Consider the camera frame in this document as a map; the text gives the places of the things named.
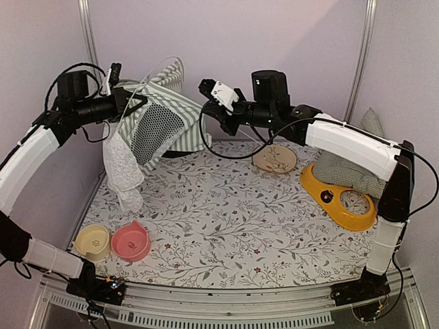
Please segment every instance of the gray pillow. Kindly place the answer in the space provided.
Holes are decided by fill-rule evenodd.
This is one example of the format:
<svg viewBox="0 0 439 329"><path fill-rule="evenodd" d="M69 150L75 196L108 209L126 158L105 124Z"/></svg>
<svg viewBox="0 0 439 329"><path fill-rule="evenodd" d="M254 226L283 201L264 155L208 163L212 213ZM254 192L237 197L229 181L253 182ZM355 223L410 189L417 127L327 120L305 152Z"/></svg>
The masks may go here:
<svg viewBox="0 0 439 329"><path fill-rule="evenodd" d="M359 128L375 136L384 137L378 116L372 108L363 116ZM382 196L385 186L385 181L369 170L327 151L323 151L317 160L313 174L323 183L351 187L377 199Z"/></svg>

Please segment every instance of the wooden plate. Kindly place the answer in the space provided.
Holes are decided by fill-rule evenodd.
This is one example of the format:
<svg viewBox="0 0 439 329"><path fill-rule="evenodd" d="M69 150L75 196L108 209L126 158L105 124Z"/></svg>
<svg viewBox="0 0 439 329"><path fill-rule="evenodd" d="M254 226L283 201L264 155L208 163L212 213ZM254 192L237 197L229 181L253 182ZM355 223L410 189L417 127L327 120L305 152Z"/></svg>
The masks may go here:
<svg viewBox="0 0 439 329"><path fill-rule="evenodd" d="M253 156L253 164L270 173L289 173L297 163L296 154L282 145L268 145Z"/></svg>

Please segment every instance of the vertical metal post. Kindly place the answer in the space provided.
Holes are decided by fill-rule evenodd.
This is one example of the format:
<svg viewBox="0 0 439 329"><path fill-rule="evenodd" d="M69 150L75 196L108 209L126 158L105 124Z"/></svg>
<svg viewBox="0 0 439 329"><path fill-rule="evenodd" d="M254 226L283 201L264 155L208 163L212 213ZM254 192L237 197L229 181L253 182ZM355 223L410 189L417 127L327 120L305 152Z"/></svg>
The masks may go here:
<svg viewBox="0 0 439 329"><path fill-rule="evenodd" d="M78 0L78 5L80 9L82 33L84 34L84 42L86 45L88 60L94 65L99 65L99 62L97 60L95 38L93 36L93 28L91 26L91 16L90 9L88 7L88 0ZM93 73L97 77L99 83L102 84L101 74L95 69L93 69Z"/></svg>
<svg viewBox="0 0 439 329"><path fill-rule="evenodd" d="M344 114L344 121L350 123L357 104L359 89L363 79L364 68L366 67L366 59L368 57L370 41L372 40L373 25L375 20L375 10L377 8L377 0L368 0L366 6L366 15L364 18L363 36L361 37L361 48L359 51L357 68L351 93L349 95L348 105Z"/></svg>

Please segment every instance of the floral pattern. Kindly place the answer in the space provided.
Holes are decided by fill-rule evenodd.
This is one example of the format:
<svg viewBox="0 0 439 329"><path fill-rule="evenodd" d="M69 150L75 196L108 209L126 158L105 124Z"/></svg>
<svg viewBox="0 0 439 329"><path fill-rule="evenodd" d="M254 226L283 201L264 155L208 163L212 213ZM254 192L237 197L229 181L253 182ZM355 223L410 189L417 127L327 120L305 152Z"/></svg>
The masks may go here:
<svg viewBox="0 0 439 329"><path fill-rule="evenodd" d="M356 278L366 264L375 226L365 232L339 227L302 188L299 174L318 150L281 143L298 163L285 175L257 169L251 160L226 160L207 151L161 159L140 187L137 214L120 211L106 181L83 227L98 223L112 234L139 221L152 240L150 254L127 263L113 252L96 263L103 276L133 282L200 288L268 288ZM214 143L227 155L248 154L253 142ZM345 193L353 212L367 201Z"/></svg>

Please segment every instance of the white wall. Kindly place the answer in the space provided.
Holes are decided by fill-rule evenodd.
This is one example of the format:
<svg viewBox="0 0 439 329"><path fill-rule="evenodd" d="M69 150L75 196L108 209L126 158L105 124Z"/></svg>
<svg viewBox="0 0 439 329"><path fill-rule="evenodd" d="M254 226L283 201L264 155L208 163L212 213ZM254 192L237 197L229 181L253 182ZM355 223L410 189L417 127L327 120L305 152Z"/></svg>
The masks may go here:
<svg viewBox="0 0 439 329"><path fill-rule="evenodd" d="M378 1L375 30L355 112L378 113L388 138L413 142L439 170L439 3ZM413 209L434 191L429 169L416 162ZM439 322L439 202L415 215L399 257L414 272L432 328Z"/></svg>
<svg viewBox="0 0 439 329"><path fill-rule="evenodd" d="M0 159L43 111L50 83L86 61L76 1L3 0L0 10ZM91 129L93 137L98 131ZM67 237L102 168L101 145L74 136L26 186L11 218L36 238L66 247ZM27 281L0 269L0 327L29 326L40 276Z"/></svg>
<svg viewBox="0 0 439 329"><path fill-rule="evenodd" d="M253 71L284 71L293 104L342 118L359 53L365 1L220 0L90 3L99 63L122 63L142 78L167 56L180 56L185 95L204 103L204 78L240 87L252 99ZM227 137L218 124L209 131Z"/></svg>

